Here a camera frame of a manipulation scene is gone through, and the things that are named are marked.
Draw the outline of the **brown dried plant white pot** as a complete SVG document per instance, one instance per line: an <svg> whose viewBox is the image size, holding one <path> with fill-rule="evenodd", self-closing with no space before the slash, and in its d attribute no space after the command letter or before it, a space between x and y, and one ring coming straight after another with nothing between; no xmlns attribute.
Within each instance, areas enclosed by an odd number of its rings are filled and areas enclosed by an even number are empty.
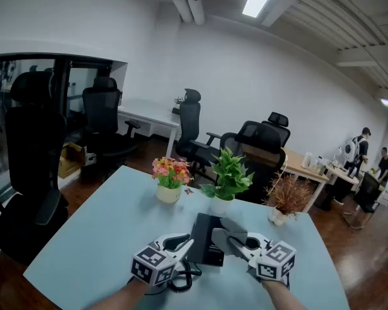
<svg viewBox="0 0 388 310"><path fill-rule="evenodd" d="M310 180L295 180L292 175L275 173L265 189L267 197L263 203L272 208L268 219L281 226L288 218L297 218L312 198Z"/></svg>

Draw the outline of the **grey cloth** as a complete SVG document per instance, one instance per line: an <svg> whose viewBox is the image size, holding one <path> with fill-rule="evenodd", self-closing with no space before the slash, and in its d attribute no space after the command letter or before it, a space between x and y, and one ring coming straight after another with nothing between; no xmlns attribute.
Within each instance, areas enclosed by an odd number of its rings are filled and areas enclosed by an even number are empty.
<svg viewBox="0 0 388 310"><path fill-rule="evenodd" d="M222 227L215 227L211 232L212 242L227 256L234 255L241 257L240 251L229 242L229 238L234 238L242 244L246 243L248 231L235 221L229 218L220 218Z"/></svg>

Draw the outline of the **person's left forearm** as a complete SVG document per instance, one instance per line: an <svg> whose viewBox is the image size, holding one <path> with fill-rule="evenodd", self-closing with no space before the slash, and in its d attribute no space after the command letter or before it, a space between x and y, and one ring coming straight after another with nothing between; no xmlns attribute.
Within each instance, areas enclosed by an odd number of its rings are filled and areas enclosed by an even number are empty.
<svg viewBox="0 0 388 310"><path fill-rule="evenodd" d="M132 279L120 290L89 306L86 310L133 310L150 288L149 284L139 279Z"/></svg>

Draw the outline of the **black desk telephone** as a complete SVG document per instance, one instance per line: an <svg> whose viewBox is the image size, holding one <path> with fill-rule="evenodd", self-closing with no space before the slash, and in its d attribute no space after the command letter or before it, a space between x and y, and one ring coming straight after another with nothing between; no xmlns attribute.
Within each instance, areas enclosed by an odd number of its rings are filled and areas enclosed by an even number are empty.
<svg viewBox="0 0 388 310"><path fill-rule="evenodd" d="M191 232L194 242L188 251L189 262L215 267L223 266L224 253L211 240L214 228L222 228L220 217L198 213Z"/></svg>

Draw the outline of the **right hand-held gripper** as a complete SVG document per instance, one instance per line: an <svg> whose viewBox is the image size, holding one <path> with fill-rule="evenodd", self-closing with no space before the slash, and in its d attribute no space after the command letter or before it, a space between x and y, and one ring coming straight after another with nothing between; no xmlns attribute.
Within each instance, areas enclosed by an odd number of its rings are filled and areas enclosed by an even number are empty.
<svg viewBox="0 0 388 310"><path fill-rule="evenodd" d="M247 248L250 242L255 242L251 250ZM228 245L236 257L248 262L249 271L256 280L288 282L289 272L296 260L296 248L288 243L255 234L247 239L247 246L234 237L228 238Z"/></svg>

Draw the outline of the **round wooden table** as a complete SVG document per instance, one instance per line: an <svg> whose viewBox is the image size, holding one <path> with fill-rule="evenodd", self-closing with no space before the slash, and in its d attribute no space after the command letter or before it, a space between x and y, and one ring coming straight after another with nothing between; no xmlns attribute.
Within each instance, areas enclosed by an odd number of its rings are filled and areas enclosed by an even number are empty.
<svg viewBox="0 0 388 310"><path fill-rule="evenodd" d="M341 168L328 168L328 176L330 181L326 186L326 198L321 204L324 211L331 210L333 199L343 200L350 191L353 191L360 183L357 177L350 177L348 171L343 171Z"/></svg>

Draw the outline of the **person's right forearm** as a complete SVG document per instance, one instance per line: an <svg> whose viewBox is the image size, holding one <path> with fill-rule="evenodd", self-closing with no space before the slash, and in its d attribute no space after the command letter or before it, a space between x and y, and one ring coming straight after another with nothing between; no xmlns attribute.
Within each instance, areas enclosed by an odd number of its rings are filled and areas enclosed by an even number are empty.
<svg viewBox="0 0 388 310"><path fill-rule="evenodd" d="M308 310L283 283L263 280L261 285L268 293L276 310Z"/></svg>

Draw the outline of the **black framed glass partition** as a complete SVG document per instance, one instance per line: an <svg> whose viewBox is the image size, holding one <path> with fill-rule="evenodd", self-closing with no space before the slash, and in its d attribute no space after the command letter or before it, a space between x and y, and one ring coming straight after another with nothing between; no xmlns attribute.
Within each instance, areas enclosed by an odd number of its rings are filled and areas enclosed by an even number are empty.
<svg viewBox="0 0 388 310"><path fill-rule="evenodd" d="M86 125L82 93L91 87L98 76L108 76L112 61L95 57L61 54L13 54L0 56L0 202L14 194L10 184L8 159L7 112L20 104L10 91L18 76L27 72L48 72L50 106L60 112L67 122L65 142L85 146L83 133Z"/></svg>

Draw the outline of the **pink flowers in cream pot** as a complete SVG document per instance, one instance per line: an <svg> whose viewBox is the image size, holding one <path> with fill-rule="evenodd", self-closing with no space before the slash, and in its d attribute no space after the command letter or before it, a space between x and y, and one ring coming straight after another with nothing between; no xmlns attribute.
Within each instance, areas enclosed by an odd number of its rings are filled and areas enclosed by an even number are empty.
<svg viewBox="0 0 388 310"><path fill-rule="evenodd" d="M158 200L172 204L179 200L182 186L186 186L193 178L189 172L189 164L184 159L155 158L152 162L152 178L158 181L156 197Z"/></svg>

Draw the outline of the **white round backpack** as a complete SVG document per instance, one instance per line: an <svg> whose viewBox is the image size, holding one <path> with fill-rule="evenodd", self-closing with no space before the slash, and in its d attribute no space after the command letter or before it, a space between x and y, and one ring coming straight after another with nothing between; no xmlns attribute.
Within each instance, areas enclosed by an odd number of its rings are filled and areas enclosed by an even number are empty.
<svg viewBox="0 0 388 310"><path fill-rule="evenodd" d="M343 151L344 163L354 163L358 157L360 150L360 143L363 138L358 139L357 137L350 138L345 142L345 148Z"/></svg>

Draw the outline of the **cardboard box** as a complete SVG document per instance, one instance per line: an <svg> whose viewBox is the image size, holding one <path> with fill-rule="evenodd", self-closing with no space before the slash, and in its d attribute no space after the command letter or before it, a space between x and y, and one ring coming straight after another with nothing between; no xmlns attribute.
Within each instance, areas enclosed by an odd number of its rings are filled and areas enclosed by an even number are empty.
<svg viewBox="0 0 388 310"><path fill-rule="evenodd" d="M58 176L67 178L85 165L85 149L75 143L65 143L59 158Z"/></svg>

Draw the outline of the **black mesh office chair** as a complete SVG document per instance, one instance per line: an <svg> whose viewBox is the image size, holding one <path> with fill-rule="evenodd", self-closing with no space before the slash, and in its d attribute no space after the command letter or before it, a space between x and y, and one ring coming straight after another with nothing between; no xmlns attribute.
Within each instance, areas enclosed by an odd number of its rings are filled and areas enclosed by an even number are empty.
<svg viewBox="0 0 388 310"><path fill-rule="evenodd" d="M284 147L290 137L290 130L288 129L288 118L278 112L271 112L266 121L261 122L276 130L281 140L281 146Z"/></svg>
<svg viewBox="0 0 388 310"><path fill-rule="evenodd" d="M127 133L118 132L118 106L121 91L116 80L98 76L93 86L82 92L87 124L84 139L87 151L92 153L96 166L110 175L112 171L126 164L126 158L137 150L137 143L131 137L139 124L126 121Z"/></svg>
<svg viewBox="0 0 388 310"><path fill-rule="evenodd" d="M226 133L221 141L224 149L229 148L234 156L241 157L240 164L245 166L246 173L253 174L249 189L235 197L262 204L286 159L279 133L268 125L246 121L238 133Z"/></svg>
<svg viewBox="0 0 388 310"><path fill-rule="evenodd" d="M180 128L181 135L175 146L176 153L186 158L188 169L194 178L195 175L215 181L214 178L206 174L206 167L211 167L211 163L217 160L219 149L211 146L214 139L221 140L222 136L207 132L210 137L207 143L197 140L200 129L200 100L201 94L197 90L186 88L183 101L180 103Z"/></svg>

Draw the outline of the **wooden desk with white legs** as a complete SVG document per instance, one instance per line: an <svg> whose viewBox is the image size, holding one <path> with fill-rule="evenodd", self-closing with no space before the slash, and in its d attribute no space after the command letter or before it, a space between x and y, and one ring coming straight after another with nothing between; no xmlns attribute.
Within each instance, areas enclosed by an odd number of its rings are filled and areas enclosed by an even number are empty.
<svg viewBox="0 0 388 310"><path fill-rule="evenodd" d="M320 192L324 188L325 184L329 182L329 179L325 174L319 175L311 171L309 168L302 167L301 164L304 159L303 155L298 154L292 150L288 150L284 148L283 150L287 156L287 159L285 160L285 163L282 166L282 169L284 170L284 172L294 175L295 180L297 180L299 177L302 177L311 181L318 182L318 186L315 188L311 198L309 199L309 201L307 202L307 204L303 209L303 212L308 212L311 206L316 201Z"/></svg>

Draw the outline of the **green leafy plant white pot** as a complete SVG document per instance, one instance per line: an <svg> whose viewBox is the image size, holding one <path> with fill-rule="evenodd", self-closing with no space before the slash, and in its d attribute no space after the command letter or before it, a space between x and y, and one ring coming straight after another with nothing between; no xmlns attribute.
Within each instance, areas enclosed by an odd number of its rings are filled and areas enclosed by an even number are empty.
<svg viewBox="0 0 388 310"><path fill-rule="evenodd" d="M225 147L220 156L212 163L217 175L214 184L201 184L200 191L211 199L210 210L215 214L225 214L237 194L247 191L253 183L254 172L247 174L247 168L241 163L244 156L235 156Z"/></svg>

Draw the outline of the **large black padded office chair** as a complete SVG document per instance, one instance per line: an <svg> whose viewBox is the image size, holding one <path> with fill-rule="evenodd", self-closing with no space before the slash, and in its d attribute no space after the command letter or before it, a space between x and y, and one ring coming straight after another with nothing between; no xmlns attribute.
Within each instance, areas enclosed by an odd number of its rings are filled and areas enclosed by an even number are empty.
<svg viewBox="0 0 388 310"><path fill-rule="evenodd" d="M5 114L10 183L15 194L0 202L0 250L23 265L67 221L68 202L58 188L66 119L52 106L53 73L25 72L12 84L17 102Z"/></svg>

